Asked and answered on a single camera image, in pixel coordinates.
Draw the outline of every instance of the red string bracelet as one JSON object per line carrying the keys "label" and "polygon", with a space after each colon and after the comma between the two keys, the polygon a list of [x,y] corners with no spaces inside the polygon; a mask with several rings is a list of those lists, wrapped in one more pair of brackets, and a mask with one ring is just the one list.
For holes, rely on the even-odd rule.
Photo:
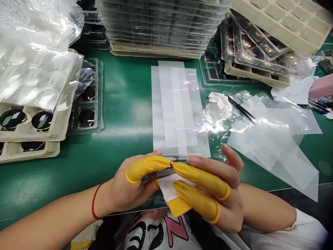
{"label": "red string bracelet", "polygon": [[93,217],[95,218],[95,220],[103,219],[103,217],[102,217],[102,218],[99,218],[99,217],[96,216],[95,211],[94,211],[94,204],[95,204],[95,198],[96,198],[97,191],[98,191],[98,189],[99,189],[99,188],[100,188],[105,182],[107,182],[107,181],[102,182],[102,183],[97,187],[97,189],[96,189],[96,191],[95,191],[95,194],[94,194],[94,197],[93,197],[93,202],[92,202],[92,204],[91,204],[91,212],[92,212]]}

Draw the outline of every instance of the pink box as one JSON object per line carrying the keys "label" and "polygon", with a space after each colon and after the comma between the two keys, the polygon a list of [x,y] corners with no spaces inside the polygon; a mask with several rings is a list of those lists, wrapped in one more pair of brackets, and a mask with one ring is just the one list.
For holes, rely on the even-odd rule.
{"label": "pink box", "polygon": [[328,95],[333,95],[333,74],[316,79],[309,91],[309,97],[313,99]]}

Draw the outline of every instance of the white t-shirt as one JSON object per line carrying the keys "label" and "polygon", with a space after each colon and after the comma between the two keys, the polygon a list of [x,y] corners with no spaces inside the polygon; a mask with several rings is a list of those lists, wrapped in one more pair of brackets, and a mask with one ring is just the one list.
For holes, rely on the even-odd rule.
{"label": "white t-shirt", "polygon": [[[328,232],[315,218],[296,209],[295,223],[285,230],[262,233],[246,225],[239,234],[226,234],[213,226],[216,236],[232,250],[320,249]],[[156,209],[127,218],[115,237],[117,250],[122,249],[202,249],[191,233],[189,218],[174,218],[168,209]]]}

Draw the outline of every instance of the black tweezers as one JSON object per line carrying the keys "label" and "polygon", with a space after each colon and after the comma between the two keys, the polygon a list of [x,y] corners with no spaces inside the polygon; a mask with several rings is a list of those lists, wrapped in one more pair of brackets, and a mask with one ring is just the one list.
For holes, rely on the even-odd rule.
{"label": "black tweezers", "polygon": [[228,100],[229,100],[229,102],[231,102],[233,105],[235,105],[236,106],[236,108],[237,109],[239,109],[239,111],[241,111],[242,113],[243,113],[243,115],[245,115],[254,125],[256,125],[254,122],[253,122],[253,120],[249,117],[249,116],[251,116],[251,117],[253,117],[255,120],[256,120],[256,118],[253,116],[253,115],[251,115],[246,109],[244,109],[242,106],[240,106],[237,102],[235,102],[233,99],[231,99],[230,98],[230,96],[228,96]]}

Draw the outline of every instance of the hand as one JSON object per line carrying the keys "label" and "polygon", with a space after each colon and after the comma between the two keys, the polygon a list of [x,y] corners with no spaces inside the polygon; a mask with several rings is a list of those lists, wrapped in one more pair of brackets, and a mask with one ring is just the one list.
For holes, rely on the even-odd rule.
{"label": "hand", "polygon": [[228,145],[223,145],[222,152],[227,156],[228,164],[199,156],[188,157],[191,166],[174,163],[178,175],[198,186],[177,181],[174,187],[178,195],[209,222],[225,232],[237,233],[243,224],[238,172],[244,164]]}
{"label": "hand", "polygon": [[[104,207],[107,207],[107,212],[102,216],[136,208],[154,194],[156,188],[152,181],[143,183],[141,179],[149,173],[163,170],[170,165],[169,160],[160,156],[161,154],[160,150],[147,155],[137,155],[127,158],[121,164],[114,178],[101,186],[103,197],[101,197],[102,195],[96,196],[100,202],[104,200],[106,203]],[[106,196],[111,198],[109,202],[105,202]]]}

